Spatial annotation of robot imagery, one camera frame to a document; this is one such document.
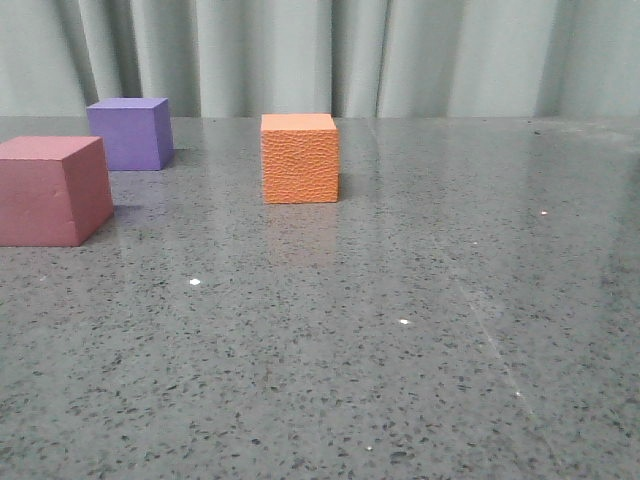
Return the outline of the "orange foam cube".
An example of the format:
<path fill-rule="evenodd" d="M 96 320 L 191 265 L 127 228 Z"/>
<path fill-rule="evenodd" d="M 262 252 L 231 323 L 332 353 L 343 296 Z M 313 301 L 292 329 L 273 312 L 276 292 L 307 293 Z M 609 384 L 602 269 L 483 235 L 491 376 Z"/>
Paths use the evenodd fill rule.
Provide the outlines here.
<path fill-rule="evenodd" d="M 338 200 L 339 130 L 330 114 L 264 114 L 260 135 L 265 203 Z"/>

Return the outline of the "pale green curtain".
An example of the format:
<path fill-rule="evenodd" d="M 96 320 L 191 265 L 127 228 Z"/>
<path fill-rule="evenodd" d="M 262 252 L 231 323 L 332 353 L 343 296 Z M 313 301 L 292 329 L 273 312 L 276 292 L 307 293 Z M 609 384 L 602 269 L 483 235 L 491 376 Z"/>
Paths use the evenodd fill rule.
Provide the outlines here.
<path fill-rule="evenodd" d="M 635 1 L 5 1 L 1 111 L 166 97 L 177 116 L 639 112 Z"/>

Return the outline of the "purple foam cube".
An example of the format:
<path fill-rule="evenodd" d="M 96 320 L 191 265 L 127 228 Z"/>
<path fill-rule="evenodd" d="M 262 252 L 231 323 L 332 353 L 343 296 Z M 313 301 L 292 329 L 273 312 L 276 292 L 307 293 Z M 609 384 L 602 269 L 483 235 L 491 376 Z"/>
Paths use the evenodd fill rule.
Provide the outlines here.
<path fill-rule="evenodd" d="M 162 170 L 174 156 L 167 98 L 107 98 L 86 109 L 112 171 Z"/>

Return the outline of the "red foam cube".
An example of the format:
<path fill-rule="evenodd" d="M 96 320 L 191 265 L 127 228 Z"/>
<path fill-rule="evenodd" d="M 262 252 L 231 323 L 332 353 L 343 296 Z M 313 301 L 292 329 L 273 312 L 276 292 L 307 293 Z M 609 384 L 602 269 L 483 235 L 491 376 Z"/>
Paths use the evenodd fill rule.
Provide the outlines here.
<path fill-rule="evenodd" d="M 19 136 L 1 144 L 3 246 L 79 246 L 113 213 L 100 137 Z"/>

